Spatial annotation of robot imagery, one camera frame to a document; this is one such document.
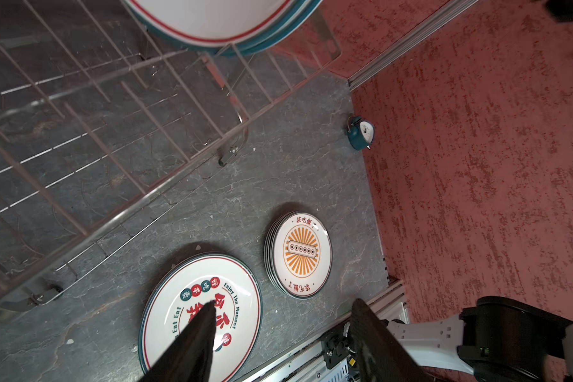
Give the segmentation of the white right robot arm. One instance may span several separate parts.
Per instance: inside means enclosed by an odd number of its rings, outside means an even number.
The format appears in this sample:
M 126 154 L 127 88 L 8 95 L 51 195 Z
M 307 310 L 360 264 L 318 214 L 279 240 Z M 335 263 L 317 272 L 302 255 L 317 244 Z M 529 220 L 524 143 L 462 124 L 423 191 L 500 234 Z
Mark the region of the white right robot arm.
M 573 381 L 573 321 L 513 299 L 486 296 L 438 322 L 388 323 L 420 366 L 464 372 L 479 381 L 544 380 L 548 356 Z

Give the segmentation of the red character text plate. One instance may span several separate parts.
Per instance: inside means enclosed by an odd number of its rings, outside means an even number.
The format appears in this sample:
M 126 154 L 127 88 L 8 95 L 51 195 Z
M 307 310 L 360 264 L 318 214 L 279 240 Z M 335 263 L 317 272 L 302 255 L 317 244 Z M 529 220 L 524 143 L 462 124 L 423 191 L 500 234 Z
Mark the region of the red character text plate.
M 130 0 L 146 25 L 187 45 L 218 48 L 253 38 L 278 21 L 287 0 Z

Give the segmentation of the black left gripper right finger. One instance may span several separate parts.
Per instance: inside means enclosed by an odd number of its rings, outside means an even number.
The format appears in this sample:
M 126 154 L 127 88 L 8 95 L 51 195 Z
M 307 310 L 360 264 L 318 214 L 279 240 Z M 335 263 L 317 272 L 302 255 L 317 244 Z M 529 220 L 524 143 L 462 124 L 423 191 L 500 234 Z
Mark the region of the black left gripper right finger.
M 353 302 L 351 347 L 361 381 L 431 381 L 362 299 Z

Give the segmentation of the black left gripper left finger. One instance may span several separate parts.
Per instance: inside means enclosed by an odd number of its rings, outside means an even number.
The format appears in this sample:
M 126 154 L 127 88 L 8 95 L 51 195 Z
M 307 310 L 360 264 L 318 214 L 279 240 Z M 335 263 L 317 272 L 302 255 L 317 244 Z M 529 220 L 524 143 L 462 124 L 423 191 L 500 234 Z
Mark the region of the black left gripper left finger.
M 216 308 L 207 302 L 140 381 L 209 381 Z

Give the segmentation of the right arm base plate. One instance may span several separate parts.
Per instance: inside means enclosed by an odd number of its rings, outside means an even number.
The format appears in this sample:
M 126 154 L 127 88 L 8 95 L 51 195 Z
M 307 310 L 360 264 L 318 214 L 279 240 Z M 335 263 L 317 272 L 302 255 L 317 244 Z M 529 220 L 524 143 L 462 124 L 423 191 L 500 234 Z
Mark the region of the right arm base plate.
M 353 351 L 350 349 L 350 321 L 334 326 L 321 336 L 322 356 L 327 369 L 333 369 Z

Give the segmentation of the orange patterned plate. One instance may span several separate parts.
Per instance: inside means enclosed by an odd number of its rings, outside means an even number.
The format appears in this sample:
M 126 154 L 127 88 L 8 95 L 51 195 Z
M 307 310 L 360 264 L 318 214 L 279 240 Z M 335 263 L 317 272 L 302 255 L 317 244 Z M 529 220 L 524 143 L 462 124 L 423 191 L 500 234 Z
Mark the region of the orange patterned plate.
M 333 265 L 333 248 L 324 224 L 303 211 L 287 213 L 273 239 L 271 266 L 286 295 L 306 300 L 320 293 Z
M 286 291 L 284 291 L 281 286 L 279 285 L 279 283 L 275 280 L 275 274 L 273 271 L 273 267 L 271 266 L 271 254 L 270 254 L 270 250 L 273 247 L 273 237 L 274 237 L 274 231 L 275 229 L 280 226 L 281 222 L 286 218 L 286 215 L 280 216 L 278 219 L 276 219 L 272 226 L 270 226 L 269 230 L 267 231 L 267 235 L 265 237 L 265 243 L 264 243 L 264 249 L 263 249 L 263 255 L 264 255 L 264 264 L 265 264 L 265 269 L 267 272 L 267 277 L 268 279 L 271 281 L 272 285 L 281 293 L 286 294 Z

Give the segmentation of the stainless steel dish rack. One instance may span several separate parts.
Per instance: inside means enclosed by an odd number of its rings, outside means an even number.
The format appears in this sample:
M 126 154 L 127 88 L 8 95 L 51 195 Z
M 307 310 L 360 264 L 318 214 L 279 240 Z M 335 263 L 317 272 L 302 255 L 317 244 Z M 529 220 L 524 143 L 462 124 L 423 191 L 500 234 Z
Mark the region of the stainless steel dish rack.
M 0 1 L 0 322 L 341 55 L 321 5 L 270 49 L 202 58 L 127 2 Z

